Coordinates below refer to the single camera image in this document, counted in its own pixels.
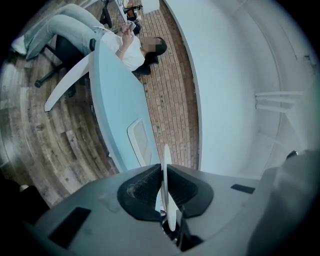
chair armrest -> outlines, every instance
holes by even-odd
[[[94,39],[94,38],[90,39],[89,48],[90,48],[90,50],[92,52],[95,50],[95,48],[96,48],[96,39]]]

sneaker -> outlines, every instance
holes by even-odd
[[[18,54],[21,54],[23,56],[27,55],[27,49],[25,47],[25,36],[23,35],[13,40],[11,48]]]

white panel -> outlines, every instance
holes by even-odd
[[[142,119],[138,119],[131,124],[127,132],[139,164],[141,166],[150,165],[152,152]]]

white wall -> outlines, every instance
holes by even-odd
[[[197,94],[200,169],[236,176],[258,131],[248,42],[212,0],[166,0],[184,38]],[[181,6],[191,5],[190,18]]]
[[[195,78],[200,169],[259,179],[305,149],[285,114],[253,107],[254,93],[306,91],[315,79],[318,59],[290,15],[272,0],[166,1]]]
[[[256,93],[304,92],[310,88],[315,79],[311,64],[318,60],[300,27],[285,10],[272,0],[215,1],[236,21],[249,42],[259,72]],[[305,59],[306,55],[310,55],[311,61]],[[280,103],[270,105],[291,107]],[[257,110],[257,118],[259,133],[251,160],[241,172],[243,176],[252,177],[258,170],[262,174],[266,168],[279,166],[290,151],[305,149],[285,114]]]

white desk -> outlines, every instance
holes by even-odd
[[[142,136],[138,130],[138,144],[143,140],[148,146],[148,151],[142,152],[147,154],[144,158],[148,159],[146,165],[160,163],[144,87],[101,41],[96,42],[95,51],[62,78],[45,103],[44,110],[50,111],[66,90],[87,72],[101,134],[119,172],[143,165],[141,157],[137,157],[139,145],[134,145],[128,135],[130,127],[137,121],[142,121],[144,129]]]

